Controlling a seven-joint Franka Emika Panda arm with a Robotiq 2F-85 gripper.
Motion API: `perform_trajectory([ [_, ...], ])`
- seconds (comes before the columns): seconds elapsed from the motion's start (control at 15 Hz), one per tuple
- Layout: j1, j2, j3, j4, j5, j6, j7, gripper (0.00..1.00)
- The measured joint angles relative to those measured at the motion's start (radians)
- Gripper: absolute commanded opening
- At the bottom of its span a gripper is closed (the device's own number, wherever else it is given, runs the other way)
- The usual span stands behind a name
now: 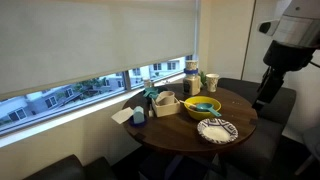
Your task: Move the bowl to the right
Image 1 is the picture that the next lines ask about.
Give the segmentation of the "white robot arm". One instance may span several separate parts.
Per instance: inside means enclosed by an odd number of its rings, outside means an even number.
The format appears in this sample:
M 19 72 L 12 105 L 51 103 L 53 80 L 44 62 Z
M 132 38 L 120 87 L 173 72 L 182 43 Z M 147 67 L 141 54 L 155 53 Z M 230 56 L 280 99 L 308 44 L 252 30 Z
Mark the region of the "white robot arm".
M 258 31 L 272 38 L 263 62 L 263 75 L 252 107 L 260 110 L 270 103 L 284 83 L 288 71 L 299 71 L 320 47 L 319 0 L 292 0 L 279 20 L 259 24 Z

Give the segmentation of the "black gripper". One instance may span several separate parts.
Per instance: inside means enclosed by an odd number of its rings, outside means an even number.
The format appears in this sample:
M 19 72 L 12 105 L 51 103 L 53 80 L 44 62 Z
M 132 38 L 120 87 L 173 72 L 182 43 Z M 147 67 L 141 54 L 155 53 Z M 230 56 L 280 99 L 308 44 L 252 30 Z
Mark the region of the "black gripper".
M 270 103 L 273 100 L 284 83 L 285 74 L 285 71 L 277 70 L 271 66 L 268 67 L 257 90 L 258 96 L 252 104 L 253 109 L 260 111 L 263 104 Z

